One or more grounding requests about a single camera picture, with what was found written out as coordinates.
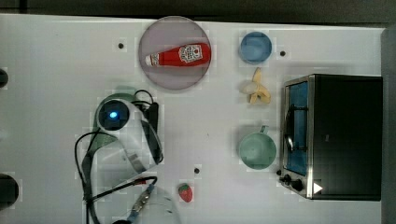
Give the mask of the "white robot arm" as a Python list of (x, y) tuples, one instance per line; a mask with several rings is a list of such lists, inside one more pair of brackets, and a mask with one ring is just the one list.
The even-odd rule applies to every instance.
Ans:
[(103, 137), (91, 170), (92, 218), (100, 224), (181, 224), (171, 195), (158, 186), (153, 168), (163, 158), (161, 142), (143, 112), (113, 99), (98, 108)]

